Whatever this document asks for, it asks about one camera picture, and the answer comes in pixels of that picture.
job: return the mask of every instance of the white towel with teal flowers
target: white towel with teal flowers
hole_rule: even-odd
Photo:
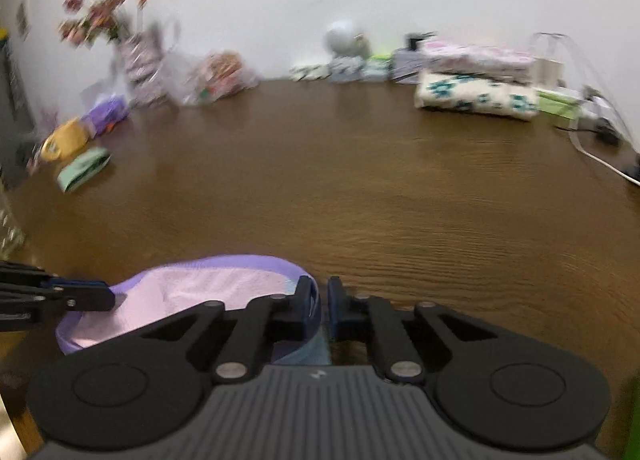
[[[538,94],[520,84],[423,71],[415,106],[531,120],[538,113]]]

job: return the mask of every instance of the plastic bag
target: plastic bag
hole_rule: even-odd
[[[223,52],[198,59],[169,51],[159,69],[164,89],[181,106],[201,106],[258,85],[254,71],[240,56]]]

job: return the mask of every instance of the purple package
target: purple package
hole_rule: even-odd
[[[101,102],[89,113],[82,117],[82,121],[89,128],[93,136],[110,131],[118,122],[129,116],[129,107],[123,96],[115,96]]]

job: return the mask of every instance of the yellow object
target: yellow object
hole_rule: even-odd
[[[88,141],[89,133],[80,120],[69,120],[47,138],[40,150],[40,156],[47,162],[67,158],[82,149]]]

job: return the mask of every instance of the white sphere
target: white sphere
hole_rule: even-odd
[[[336,21],[327,30],[326,45],[338,57],[353,57],[362,49],[363,36],[353,21]]]

